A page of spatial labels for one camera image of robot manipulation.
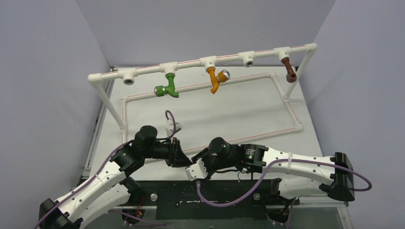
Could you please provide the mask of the white pvc pipe frame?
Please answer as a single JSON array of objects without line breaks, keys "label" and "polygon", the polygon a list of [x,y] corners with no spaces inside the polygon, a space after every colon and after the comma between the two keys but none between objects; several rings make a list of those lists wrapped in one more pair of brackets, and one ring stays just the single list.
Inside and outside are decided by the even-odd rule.
[{"label": "white pvc pipe frame", "polygon": [[[300,108],[294,106],[301,91],[294,92],[298,82],[285,80],[281,60],[289,57],[299,79],[316,50],[317,44],[310,43],[90,74],[87,79],[107,108],[96,152],[103,153],[109,141],[122,144],[133,139],[143,125],[155,126],[158,136],[165,137],[166,110],[182,126],[177,137],[187,155],[197,154],[217,136],[245,144],[301,133]],[[225,69],[231,75],[215,94],[210,91],[209,67],[215,74]],[[179,98],[154,94],[155,86],[168,85],[168,73],[175,74]],[[109,80],[114,80],[110,98],[99,88]]]}]

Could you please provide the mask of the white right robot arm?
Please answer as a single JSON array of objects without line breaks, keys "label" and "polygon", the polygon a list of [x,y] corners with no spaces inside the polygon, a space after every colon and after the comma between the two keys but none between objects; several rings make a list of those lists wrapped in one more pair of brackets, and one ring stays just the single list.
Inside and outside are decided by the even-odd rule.
[{"label": "white right robot arm", "polygon": [[268,192],[276,204],[299,196],[327,195],[329,198],[352,202],[355,200],[353,166],[345,153],[310,157],[283,152],[256,144],[230,144],[221,137],[214,138],[207,148],[192,158],[185,171],[190,181],[208,180],[221,169],[236,168],[243,173],[293,175],[283,179]]}]

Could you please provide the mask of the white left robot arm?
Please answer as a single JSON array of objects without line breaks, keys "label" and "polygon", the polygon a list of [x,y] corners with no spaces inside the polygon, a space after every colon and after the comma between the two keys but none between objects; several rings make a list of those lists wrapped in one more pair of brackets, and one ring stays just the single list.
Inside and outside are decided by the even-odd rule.
[{"label": "white left robot arm", "polygon": [[170,167],[192,164],[174,137],[180,129],[179,123],[175,123],[167,129],[166,138],[157,138],[155,127],[141,127],[134,139],[114,149],[89,179],[56,200],[46,199],[40,205],[35,228],[83,229],[114,207],[139,203],[140,186],[131,174],[141,168],[146,159],[163,159]]}]

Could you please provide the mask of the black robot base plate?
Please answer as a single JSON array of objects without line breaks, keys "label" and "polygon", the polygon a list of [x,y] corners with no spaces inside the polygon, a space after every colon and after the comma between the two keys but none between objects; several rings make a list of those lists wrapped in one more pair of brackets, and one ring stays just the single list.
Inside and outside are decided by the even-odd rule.
[{"label": "black robot base plate", "polygon": [[282,198],[280,181],[263,180],[251,194],[230,206],[226,204],[246,194],[254,180],[214,180],[203,182],[200,188],[189,181],[138,181],[136,195],[113,209],[138,217],[154,210],[156,220],[248,218],[286,222],[291,205],[300,201]]}]

